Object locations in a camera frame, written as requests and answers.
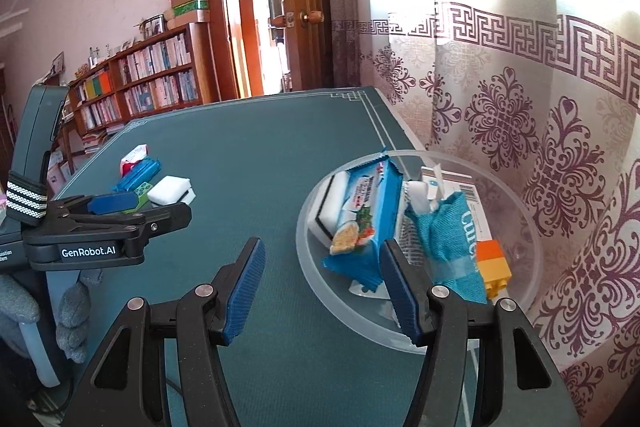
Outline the white sponge with black stripe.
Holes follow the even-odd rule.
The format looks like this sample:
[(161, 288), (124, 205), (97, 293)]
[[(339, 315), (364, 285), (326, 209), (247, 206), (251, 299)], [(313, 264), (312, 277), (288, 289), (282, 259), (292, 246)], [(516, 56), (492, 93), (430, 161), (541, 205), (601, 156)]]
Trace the white sponge with black stripe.
[(337, 231), (348, 180), (346, 170), (337, 171), (323, 179), (311, 197), (307, 227), (323, 246), (330, 247)]

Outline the patterned white maroon curtain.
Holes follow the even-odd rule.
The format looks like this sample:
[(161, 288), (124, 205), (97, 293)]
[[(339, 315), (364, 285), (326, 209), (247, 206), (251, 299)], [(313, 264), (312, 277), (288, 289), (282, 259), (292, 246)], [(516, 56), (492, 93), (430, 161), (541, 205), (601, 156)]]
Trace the patterned white maroon curtain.
[(491, 171), (539, 234), (529, 316), (586, 426), (639, 380), (639, 0), (330, 0), (333, 74)]

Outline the red and white snack packet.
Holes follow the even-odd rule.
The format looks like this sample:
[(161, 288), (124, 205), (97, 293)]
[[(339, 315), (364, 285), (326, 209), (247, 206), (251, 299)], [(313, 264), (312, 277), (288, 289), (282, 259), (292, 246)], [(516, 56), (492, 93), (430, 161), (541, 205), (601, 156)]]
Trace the red and white snack packet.
[(146, 156), (148, 156), (148, 146), (146, 144), (139, 144), (130, 150), (119, 163), (119, 172), (121, 176), (126, 176), (126, 174), (134, 168), (135, 165), (139, 164)]

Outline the green table mat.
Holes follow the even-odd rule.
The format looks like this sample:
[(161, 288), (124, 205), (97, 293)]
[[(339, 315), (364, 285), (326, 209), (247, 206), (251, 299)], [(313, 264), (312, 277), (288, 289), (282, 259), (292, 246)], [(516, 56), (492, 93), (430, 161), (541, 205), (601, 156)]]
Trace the green table mat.
[(422, 360), (351, 331), (317, 299), (299, 268), (299, 211), (329, 172), (381, 150), (416, 147), (372, 88), (310, 91), (198, 106), (137, 121), (75, 174), (66, 195), (110, 191), (119, 163), (144, 144), (163, 173), (195, 193), (184, 230), (152, 239), (141, 265), (108, 269), (91, 293), (96, 349), (126, 301), (162, 303), (210, 281), (246, 240), (266, 269), (245, 329), (221, 351), (245, 426), (398, 426)]

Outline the blue noodle snack packet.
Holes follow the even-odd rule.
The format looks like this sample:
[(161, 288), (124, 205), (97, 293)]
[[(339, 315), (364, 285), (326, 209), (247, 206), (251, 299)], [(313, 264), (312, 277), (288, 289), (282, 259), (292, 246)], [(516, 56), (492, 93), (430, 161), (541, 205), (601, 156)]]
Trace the blue noodle snack packet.
[(374, 293), (383, 283), (380, 249), (395, 236), (404, 178), (386, 154), (344, 173), (336, 227), (322, 265)]

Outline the stacked gift boxes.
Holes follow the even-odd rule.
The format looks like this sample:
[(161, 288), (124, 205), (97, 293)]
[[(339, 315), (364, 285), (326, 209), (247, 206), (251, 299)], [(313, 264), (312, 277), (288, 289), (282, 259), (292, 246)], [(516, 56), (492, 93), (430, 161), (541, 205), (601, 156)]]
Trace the stacked gift boxes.
[(164, 17), (169, 29), (186, 24), (210, 22), (209, 0), (168, 0), (170, 8)]

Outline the wooden bookshelf with books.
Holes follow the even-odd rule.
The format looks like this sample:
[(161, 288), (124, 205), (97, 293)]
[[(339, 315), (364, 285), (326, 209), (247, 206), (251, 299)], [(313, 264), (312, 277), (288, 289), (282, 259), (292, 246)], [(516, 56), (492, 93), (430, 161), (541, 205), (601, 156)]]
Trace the wooden bookshelf with books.
[(219, 100), (206, 23), (188, 23), (139, 42), (68, 87), (74, 129), (87, 155), (129, 121)]

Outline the orange and yellow toy block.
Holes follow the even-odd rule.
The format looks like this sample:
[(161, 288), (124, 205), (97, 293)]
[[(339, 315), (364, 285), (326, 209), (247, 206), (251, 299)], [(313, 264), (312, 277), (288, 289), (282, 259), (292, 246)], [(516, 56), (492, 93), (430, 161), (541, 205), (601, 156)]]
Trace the orange and yellow toy block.
[(495, 239), (476, 243), (476, 261), (483, 277), (488, 299), (496, 298), (508, 286), (512, 272), (506, 256)]

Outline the white printed plastic bag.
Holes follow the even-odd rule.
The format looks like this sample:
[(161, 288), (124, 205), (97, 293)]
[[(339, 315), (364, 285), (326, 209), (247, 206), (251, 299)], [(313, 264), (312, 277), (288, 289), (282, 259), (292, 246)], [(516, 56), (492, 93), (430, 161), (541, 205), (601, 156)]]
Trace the white printed plastic bag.
[(396, 221), (395, 239), (409, 265), (424, 268), (426, 254), (421, 243), (416, 220), (425, 217), (437, 207), (438, 183), (424, 178), (402, 182)]

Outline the green block with blue dots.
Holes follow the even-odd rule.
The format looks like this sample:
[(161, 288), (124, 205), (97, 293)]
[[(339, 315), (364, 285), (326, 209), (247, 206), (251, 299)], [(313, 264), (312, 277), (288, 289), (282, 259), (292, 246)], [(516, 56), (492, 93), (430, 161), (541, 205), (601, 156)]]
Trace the green block with blue dots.
[(152, 190), (154, 185), (150, 182), (142, 182), (138, 187), (134, 189), (134, 194), (137, 195), (137, 206), (134, 207), (134, 211), (139, 211), (149, 202), (149, 191)]

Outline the teal Curel fabric pouch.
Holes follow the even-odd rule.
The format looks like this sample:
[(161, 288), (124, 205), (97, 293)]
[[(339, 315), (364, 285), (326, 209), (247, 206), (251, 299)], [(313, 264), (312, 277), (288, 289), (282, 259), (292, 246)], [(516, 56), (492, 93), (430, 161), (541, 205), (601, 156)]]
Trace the teal Curel fabric pouch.
[(471, 303), (487, 303), (477, 268), (477, 234), (465, 195), (457, 191), (441, 199), (435, 210), (416, 220), (416, 225), (433, 283)]

